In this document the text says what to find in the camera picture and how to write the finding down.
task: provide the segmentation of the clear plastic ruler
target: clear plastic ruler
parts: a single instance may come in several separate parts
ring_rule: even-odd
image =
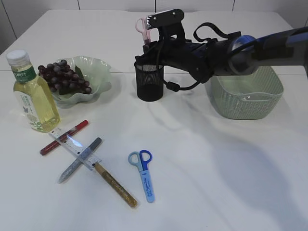
[[[80,162],[82,162],[88,169],[93,170],[95,163],[99,163],[102,160],[95,155],[90,155],[87,159],[82,159],[80,157],[80,154],[84,150],[86,150],[87,147],[82,146],[81,143],[74,140],[71,136],[65,134],[63,130],[60,128],[55,128],[49,133],[61,146],[63,146],[65,149],[70,151],[70,153],[78,159]]]

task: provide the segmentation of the yellow cooking oil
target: yellow cooking oil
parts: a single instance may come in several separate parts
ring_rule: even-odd
[[[35,73],[24,50],[7,54],[16,82],[14,94],[32,129],[49,132],[60,122],[60,116],[47,82]]]

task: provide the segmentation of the green glass bowl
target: green glass bowl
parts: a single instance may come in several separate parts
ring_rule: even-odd
[[[106,85],[110,85],[110,65],[105,63],[103,60],[95,59],[87,56],[76,56],[72,58],[63,58],[67,60],[67,63],[74,70],[75,66],[81,69],[84,79],[90,82],[90,87],[92,88],[91,94],[83,93],[69,93],[65,95],[59,95],[58,92],[52,94],[54,100],[57,103],[64,104],[75,104],[78,102],[86,102],[93,99],[97,94],[100,94],[110,88]]]
[[[283,86],[270,66],[248,76],[211,78],[211,91],[218,112],[230,119],[262,119],[276,106]]]

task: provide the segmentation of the red marker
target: red marker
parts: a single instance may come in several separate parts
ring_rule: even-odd
[[[69,131],[64,133],[62,136],[60,136],[60,138],[59,138],[60,141],[61,142],[65,141],[67,139],[67,135],[69,135],[69,136],[75,135],[77,132],[79,132],[81,129],[83,129],[88,124],[89,123],[88,123],[87,120],[82,121],[80,124],[78,124],[77,126],[73,127],[72,129],[70,129]],[[48,144],[45,148],[40,150],[39,153],[41,155],[46,155],[47,153],[51,152],[53,149],[55,149],[58,146],[60,146],[60,144],[57,141],[53,141],[50,144]]]

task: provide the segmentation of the bottle label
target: bottle label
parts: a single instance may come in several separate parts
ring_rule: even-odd
[[[29,69],[25,71],[13,71],[13,74],[16,80],[20,83],[29,82],[35,79],[35,77],[37,76],[33,67],[30,67]]]
[[[39,121],[39,117],[34,108],[31,97],[20,91],[15,91],[14,94],[19,104],[23,107],[23,112],[29,120],[30,126],[37,131],[43,131],[42,124]]]

